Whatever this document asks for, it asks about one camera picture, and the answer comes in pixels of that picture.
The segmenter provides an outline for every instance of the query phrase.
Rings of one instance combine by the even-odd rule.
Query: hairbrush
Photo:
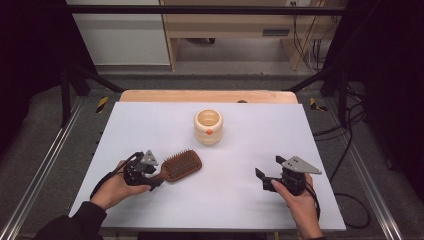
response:
[[[176,182],[202,168],[199,156],[193,150],[184,150],[167,158],[161,166],[160,173],[151,177],[151,180]]]

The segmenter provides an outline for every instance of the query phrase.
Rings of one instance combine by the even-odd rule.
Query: human hand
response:
[[[312,177],[305,174],[306,182],[312,185]],[[272,180],[275,190],[286,201],[297,229],[303,239],[322,237],[323,234],[318,224],[315,201],[308,191],[304,191],[299,196],[292,195],[287,188],[278,181]]]
[[[104,182],[96,194],[91,198],[90,202],[107,210],[125,198],[141,194],[150,190],[149,185],[129,186],[124,180],[122,171],[124,167],[118,170],[109,180]]]

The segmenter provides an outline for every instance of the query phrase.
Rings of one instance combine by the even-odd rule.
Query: white table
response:
[[[224,117],[224,137],[204,146],[194,137],[193,118],[213,108]],[[324,231],[345,230],[338,205],[300,104],[118,102],[103,133],[70,215],[119,160],[152,150],[159,164],[193,149],[203,167],[183,180],[163,183],[108,210],[102,227],[157,231],[278,231],[295,229],[276,193],[262,190],[255,167],[278,177],[275,155],[297,155],[320,169],[312,175]]]

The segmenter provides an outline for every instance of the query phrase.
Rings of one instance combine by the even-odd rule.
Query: ceramic cup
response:
[[[205,144],[213,145],[221,140],[224,119],[218,111],[205,109],[194,117],[194,131],[196,139]]]

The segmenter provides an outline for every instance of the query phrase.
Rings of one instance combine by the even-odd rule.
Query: white cabinet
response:
[[[71,4],[159,5],[157,0],[67,0]],[[74,14],[95,65],[170,65],[160,14]]]

